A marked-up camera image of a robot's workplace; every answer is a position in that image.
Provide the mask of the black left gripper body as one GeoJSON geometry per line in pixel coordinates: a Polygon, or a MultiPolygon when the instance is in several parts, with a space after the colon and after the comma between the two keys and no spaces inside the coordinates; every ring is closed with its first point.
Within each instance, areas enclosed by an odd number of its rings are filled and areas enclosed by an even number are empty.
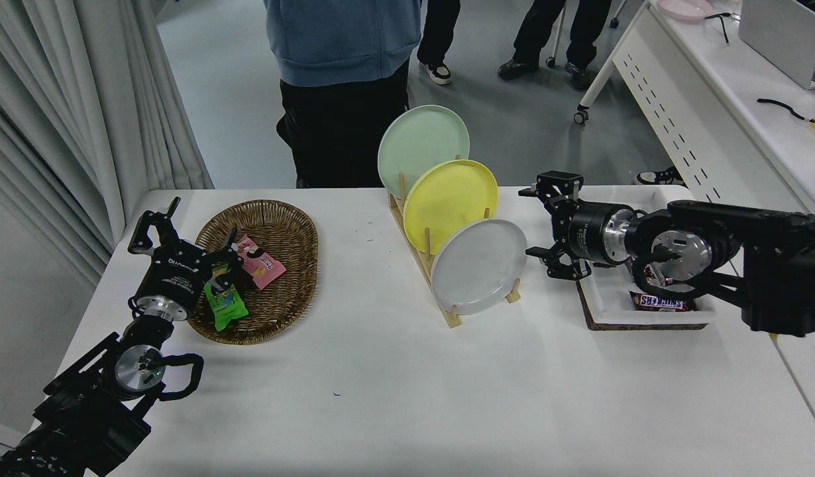
{"type": "Polygon", "coordinates": [[[156,248],[138,287],[138,308],[192,313],[212,275],[211,261],[200,248],[156,248]]]}

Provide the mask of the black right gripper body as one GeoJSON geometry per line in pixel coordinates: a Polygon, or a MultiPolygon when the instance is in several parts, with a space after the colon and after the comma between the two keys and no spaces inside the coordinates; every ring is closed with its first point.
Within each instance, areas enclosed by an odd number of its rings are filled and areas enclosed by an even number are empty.
{"type": "Polygon", "coordinates": [[[554,208],[554,239],[569,256],[611,264],[602,236],[611,215],[610,203],[560,201],[554,208]]]}

